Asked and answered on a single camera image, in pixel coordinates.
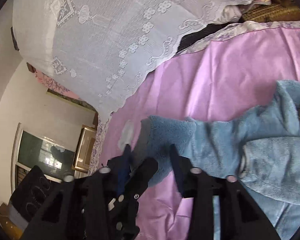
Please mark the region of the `blue fleece zip jacket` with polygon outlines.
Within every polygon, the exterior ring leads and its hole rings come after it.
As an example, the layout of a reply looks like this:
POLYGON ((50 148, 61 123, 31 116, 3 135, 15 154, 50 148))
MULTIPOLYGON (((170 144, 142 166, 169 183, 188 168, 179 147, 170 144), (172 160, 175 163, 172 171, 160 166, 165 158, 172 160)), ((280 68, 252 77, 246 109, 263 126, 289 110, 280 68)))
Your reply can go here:
POLYGON ((300 227, 300 82, 277 81, 268 105, 230 121, 143 119, 135 153, 159 164, 150 185, 171 172, 170 145, 211 176, 238 176, 281 239, 300 227))

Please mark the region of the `pink bed sheet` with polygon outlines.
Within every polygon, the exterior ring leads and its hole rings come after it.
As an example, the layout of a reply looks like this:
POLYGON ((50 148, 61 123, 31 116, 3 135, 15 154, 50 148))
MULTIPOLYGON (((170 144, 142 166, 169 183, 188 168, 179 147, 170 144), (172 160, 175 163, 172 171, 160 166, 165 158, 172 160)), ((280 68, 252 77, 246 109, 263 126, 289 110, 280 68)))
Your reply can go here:
MULTIPOLYGON (((90 173, 137 142, 149 115, 228 121, 270 103, 277 80, 300 81, 300 21, 232 24, 161 64, 98 125, 90 173)), ((273 200, 252 192, 256 201, 273 200)), ((260 204, 281 239, 300 226, 300 205, 260 204)), ((139 198, 136 239, 186 239, 192 199, 181 199, 173 172, 139 198)))

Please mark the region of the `pink floral pillow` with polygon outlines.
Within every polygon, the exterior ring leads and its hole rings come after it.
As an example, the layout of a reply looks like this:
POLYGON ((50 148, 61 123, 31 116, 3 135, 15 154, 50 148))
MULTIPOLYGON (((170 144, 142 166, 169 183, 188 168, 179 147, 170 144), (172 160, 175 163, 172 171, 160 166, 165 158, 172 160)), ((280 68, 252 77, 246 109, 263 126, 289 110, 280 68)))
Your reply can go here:
POLYGON ((58 83, 51 77, 45 75, 41 71, 35 70, 34 74, 35 74, 37 81, 39 83, 41 83, 42 85, 44 85, 46 88, 48 88, 58 94, 61 94, 63 96, 67 96, 72 99, 80 100, 80 97, 78 95, 76 95, 69 89, 65 88, 63 85, 61 85, 60 83, 58 83))

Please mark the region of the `white lace cover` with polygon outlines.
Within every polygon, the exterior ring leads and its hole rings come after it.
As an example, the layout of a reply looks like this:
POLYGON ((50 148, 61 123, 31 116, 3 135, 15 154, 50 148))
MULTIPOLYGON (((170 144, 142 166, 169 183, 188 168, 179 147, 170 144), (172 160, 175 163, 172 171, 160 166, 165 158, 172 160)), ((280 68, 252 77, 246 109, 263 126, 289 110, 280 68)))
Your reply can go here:
POLYGON ((102 121, 147 74, 172 58, 181 38, 255 0, 14 0, 23 59, 92 105, 102 121))

